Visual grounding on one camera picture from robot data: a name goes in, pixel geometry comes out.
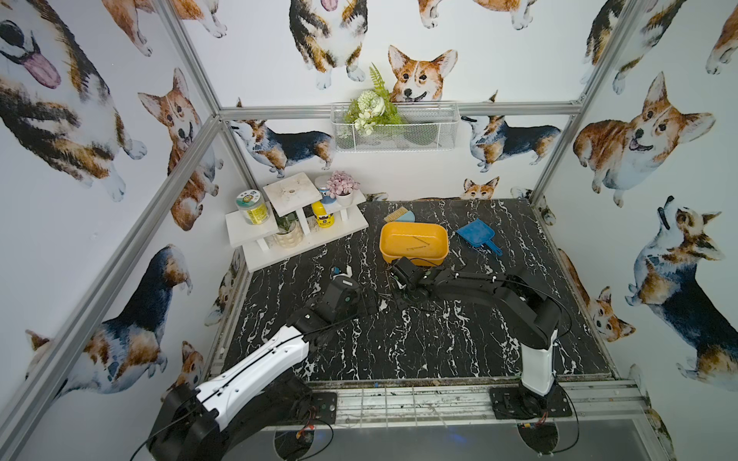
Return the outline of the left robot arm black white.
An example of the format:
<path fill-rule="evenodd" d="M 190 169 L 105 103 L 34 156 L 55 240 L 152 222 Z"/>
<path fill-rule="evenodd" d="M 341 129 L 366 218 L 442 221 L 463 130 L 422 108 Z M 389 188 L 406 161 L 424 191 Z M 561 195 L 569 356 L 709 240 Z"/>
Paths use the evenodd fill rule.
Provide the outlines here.
<path fill-rule="evenodd" d="M 144 449 L 156 460 L 220 460 L 267 426 L 310 424 L 320 406 L 294 366 L 351 322 L 378 311 L 374 289 L 334 276 L 257 351 L 194 388 L 170 391 Z"/>

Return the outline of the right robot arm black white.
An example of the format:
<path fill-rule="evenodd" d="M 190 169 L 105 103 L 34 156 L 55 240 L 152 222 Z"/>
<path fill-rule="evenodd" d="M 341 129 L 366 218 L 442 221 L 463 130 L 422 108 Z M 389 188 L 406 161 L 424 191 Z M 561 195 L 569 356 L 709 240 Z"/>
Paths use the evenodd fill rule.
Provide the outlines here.
<path fill-rule="evenodd" d="M 524 271 L 488 275 L 440 266 L 418 266 L 402 257 L 390 263 L 395 280 L 414 297 L 468 303 L 500 311 L 509 334 L 521 347 L 521 385 L 543 398 L 555 384 L 553 347 L 563 307 L 553 296 L 535 288 Z"/>

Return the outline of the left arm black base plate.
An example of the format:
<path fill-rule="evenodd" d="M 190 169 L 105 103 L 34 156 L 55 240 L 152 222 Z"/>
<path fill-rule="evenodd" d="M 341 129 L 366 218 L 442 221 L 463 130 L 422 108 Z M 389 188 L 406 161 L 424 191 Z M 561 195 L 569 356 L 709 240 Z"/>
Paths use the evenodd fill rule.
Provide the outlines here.
<path fill-rule="evenodd" d="M 278 419 L 274 426 L 305 426 L 316 420 L 333 425 L 336 422 L 337 401 L 336 392 L 316 392 L 291 403 L 279 403 Z"/>

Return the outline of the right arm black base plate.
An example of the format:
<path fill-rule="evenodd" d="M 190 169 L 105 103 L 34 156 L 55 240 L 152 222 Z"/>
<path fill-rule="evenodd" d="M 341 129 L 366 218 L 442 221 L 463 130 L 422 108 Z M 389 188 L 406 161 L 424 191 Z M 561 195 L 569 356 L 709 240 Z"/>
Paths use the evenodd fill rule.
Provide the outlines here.
<path fill-rule="evenodd" d="M 573 407 L 564 389 L 554 383 L 551 391 L 540 396 L 525 386 L 492 387 L 488 389 L 493 413 L 498 420 L 540 420 L 572 417 Z"/>

